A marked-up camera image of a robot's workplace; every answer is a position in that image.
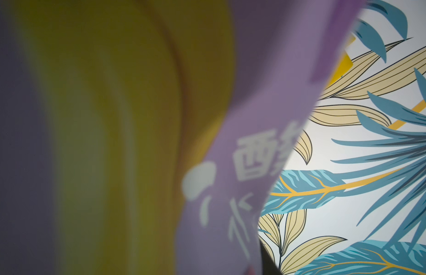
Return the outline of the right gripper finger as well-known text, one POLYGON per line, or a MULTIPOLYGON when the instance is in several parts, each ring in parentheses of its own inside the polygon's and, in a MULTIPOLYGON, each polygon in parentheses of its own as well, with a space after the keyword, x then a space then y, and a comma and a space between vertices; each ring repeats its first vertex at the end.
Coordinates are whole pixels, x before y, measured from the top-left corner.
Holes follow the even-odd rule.
POLYGON ((260 241, 261 257, 262 257, 262 274, 263 275, 282 275, 281 271, 276 267, 275 262, 271 259, 268 251, 260 241))

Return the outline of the purple oats bag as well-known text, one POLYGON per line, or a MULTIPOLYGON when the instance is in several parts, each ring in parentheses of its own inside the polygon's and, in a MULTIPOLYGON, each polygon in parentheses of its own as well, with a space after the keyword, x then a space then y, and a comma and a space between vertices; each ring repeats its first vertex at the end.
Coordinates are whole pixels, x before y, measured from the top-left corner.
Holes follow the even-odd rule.
POLYGON ((0 275, 262 275, 365 1, 0 1, 0 275))

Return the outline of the yellow black plastic toolbox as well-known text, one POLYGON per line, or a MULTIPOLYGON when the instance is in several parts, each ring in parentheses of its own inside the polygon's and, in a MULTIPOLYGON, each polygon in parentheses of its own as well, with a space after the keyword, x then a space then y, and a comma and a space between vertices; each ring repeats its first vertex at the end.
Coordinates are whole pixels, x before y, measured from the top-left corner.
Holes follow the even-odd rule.
POLYGON ((353 66, 353 61, 347 54, 346 48, 350 46, 355 40, 356 38, 352 34, 349 34, 346 37, 345 42, 343 44, 344 47, 342 48, 343 51, 340 53, 340 58, 332 73, 331 78, 329 79, 326 89, 329 88, 331 85, 333 85, 336 81, 340 80, 342 76, 346 74, 350 70, 350 68, 353 66))

